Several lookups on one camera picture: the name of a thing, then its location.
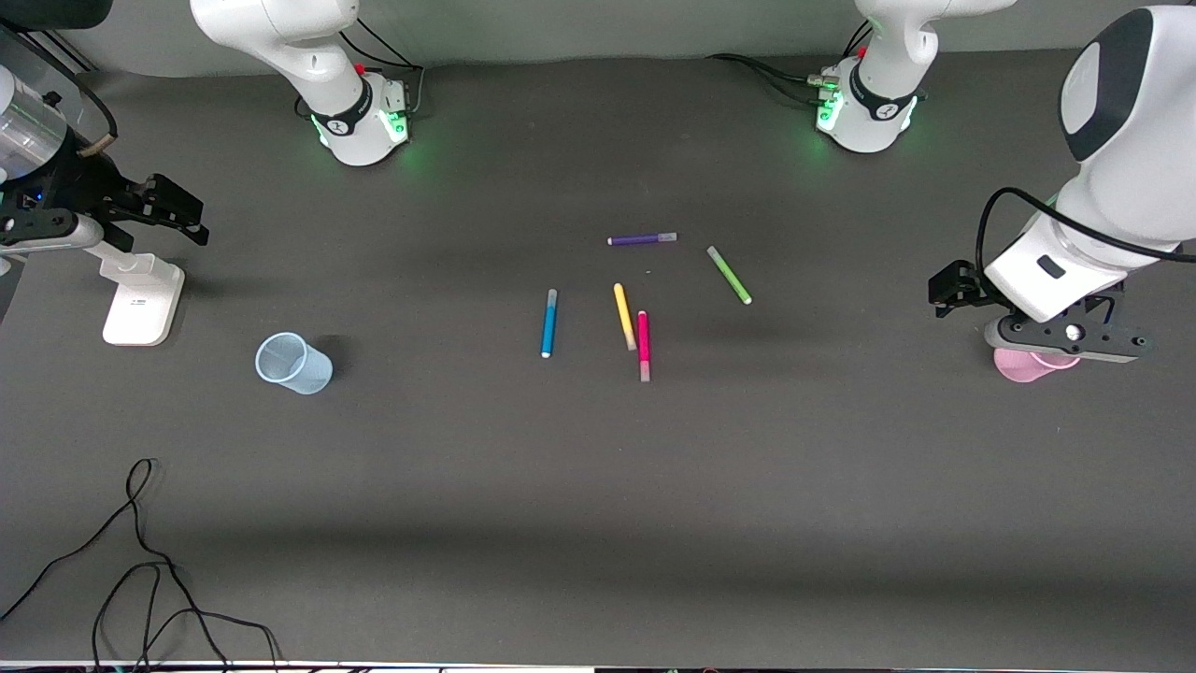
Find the yellow marker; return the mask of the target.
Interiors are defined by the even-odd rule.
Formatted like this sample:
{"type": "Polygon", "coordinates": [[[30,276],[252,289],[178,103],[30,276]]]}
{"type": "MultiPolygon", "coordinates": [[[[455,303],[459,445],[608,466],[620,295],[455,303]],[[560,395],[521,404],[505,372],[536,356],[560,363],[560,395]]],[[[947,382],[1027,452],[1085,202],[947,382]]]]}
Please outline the yellow marker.
{"type": "Polygon", "coordinates": [[[615,285],[612,285],[612,294],[616,301],[617,314],[620,314],[620,329],[622,329],[626,349],[628,351],[636,351],[637,342],[635,335],[635,323],[631,320],[631,307],[629,307],[627,301],[623,285],[615,282],[615,285]]]}

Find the translucent pink plastic cup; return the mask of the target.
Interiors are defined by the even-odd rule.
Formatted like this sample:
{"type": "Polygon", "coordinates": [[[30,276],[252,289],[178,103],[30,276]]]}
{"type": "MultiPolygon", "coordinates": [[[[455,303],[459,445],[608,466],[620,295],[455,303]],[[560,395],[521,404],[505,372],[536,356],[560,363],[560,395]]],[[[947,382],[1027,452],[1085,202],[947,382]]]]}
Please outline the translucent pink plastic cup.
{"type": "Polygon", "coordinates": [[[1035,383],[1054,372],[1072,369],[1080,357],[1055,353],[1018,351],[999,348],[991,351],[991,362],[1005,379],[1013,383],[1035,383]]]}

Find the translucent blue plastic cup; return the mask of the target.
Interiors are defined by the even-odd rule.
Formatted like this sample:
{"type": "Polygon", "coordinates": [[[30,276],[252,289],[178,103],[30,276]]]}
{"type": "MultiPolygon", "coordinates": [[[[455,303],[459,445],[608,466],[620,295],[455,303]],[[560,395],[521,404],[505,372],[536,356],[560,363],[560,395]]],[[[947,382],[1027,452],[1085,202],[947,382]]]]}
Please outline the translucent blue plastic cup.
{"type": "Polygon", "coordinates": [[[254,357],[256,374],[297,394],[316,394],[332,383],[332,361],[299,334],[274,334],[254,357]]]}

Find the green marker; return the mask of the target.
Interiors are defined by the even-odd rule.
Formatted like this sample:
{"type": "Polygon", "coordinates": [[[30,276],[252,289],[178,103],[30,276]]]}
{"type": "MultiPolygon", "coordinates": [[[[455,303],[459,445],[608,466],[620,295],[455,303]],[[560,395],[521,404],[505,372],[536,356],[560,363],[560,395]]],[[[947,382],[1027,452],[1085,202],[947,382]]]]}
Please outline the green marker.
{"type": "Polygon", "coordinates": [[[716,269],[722,274],[727,285],[730,285],[731,289],[734,290],[739,302],[743,302],[744,306],[750,306],[750,304],[753,302],[753,296],[748,292],[748,286],[743,285],[743,281],[736,276],[733,268],[730,267],[730,263],[727,263],[724,255],[718,251],[718,247],[706,247],[706,255],[710,257],[710,261],[713,261],[716,269]]]}

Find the dark grey table mat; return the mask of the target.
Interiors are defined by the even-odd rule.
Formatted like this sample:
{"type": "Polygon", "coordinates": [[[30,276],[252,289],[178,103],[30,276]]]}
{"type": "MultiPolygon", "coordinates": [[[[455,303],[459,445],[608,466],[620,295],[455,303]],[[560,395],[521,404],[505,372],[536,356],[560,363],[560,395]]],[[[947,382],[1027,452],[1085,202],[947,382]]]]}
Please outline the dark grey table mat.
{"type": "Polygon", "coordinates": [[[104,344],[87,253],[22,271],[0,610],[152,457],[150,544],[291,659],[1196,669],[1196,269],[1128,286],[1148,356],[1030,386],[995,308],[926,302],[996,188],[1074,175],[1072,60],[940,56],[875,157],[738,65],[445,67],[360,170],[277,77],[94,77],[116,163],[212,238],[134,230],[188,276],[157,348],[104,344]],[[319,393],[256,374],[283,332],[332,361],[319,393]]]}

